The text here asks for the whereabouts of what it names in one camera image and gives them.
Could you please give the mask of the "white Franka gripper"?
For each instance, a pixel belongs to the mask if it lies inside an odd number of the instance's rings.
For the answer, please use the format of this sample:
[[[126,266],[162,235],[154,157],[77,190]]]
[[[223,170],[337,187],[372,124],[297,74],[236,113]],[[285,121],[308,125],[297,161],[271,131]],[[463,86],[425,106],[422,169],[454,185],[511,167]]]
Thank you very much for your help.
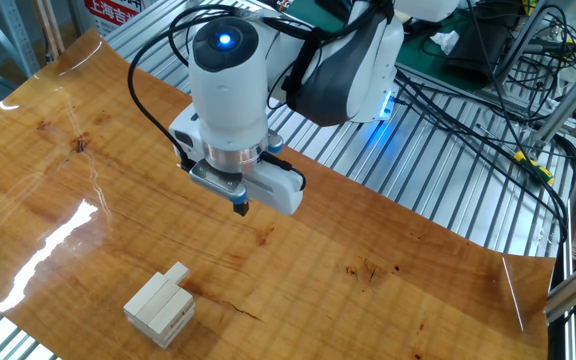
[[[271,131],[260,144],[240,152],[210,147],[200,135],[200,118],[193,105],[169,127],[190,160],[190,180],[229,200],[233,211],[245,216],[251,201],[259,201],[285,215],[293,214],[303,199],[305,178],[292,165],[276,157],[283,139]]]

